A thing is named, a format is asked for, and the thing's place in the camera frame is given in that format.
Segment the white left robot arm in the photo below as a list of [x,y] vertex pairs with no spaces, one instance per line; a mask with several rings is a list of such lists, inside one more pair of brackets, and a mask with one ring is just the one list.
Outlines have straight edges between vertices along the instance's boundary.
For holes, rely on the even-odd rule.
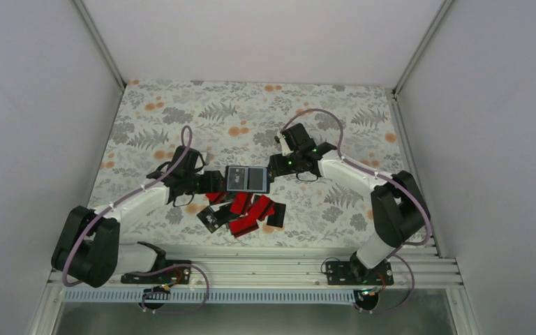
[[185,146],[150,172],[134,191],[107,205],[73,208],[51,257],[53,269],[75,283],[98,288],[116,275],[160,281],[166,273],[165,252],[148,242],[124,243],[121,237],[147,214],[188,195],[218,193],[225,179],[206,171],[205,154]]

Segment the black card holder wallet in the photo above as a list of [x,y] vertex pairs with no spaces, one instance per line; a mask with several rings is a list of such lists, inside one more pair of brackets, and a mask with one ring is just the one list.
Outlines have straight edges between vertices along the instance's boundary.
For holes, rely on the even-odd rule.
[[269,187],[267,167],[228,165],[225,169],[226,191],[268,194]]

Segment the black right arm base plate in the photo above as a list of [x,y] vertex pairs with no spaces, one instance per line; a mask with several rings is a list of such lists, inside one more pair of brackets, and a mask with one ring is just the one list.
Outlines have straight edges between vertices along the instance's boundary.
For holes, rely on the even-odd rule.
[[322,271],[329,285],[393,285],[391,264],[383,260],[373,269],[359,268],[359,263],[326,260]]

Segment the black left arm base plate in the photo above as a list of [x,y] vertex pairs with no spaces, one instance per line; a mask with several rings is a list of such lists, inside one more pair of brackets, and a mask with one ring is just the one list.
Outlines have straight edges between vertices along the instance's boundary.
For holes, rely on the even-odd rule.
[[191,275],[191,263],[165,270],[151,276],[124,274],[121,276],[123,284],[147,284],[147,285],[186,285],[189,284]]

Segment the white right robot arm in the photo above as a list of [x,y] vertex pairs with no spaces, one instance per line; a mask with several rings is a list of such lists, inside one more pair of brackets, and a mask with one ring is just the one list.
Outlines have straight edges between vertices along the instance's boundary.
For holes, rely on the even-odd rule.
[[374,233],[350,256],[350,275],[367,284],[377,266],[422,228],[431,237],[431,215],[415,178],[407,171],[388,174],[347,157],[340,144],[317,144],[301,124],[282,130],[275,141],[281,153],[271,156],[275,177],[309,172],[371,200]]

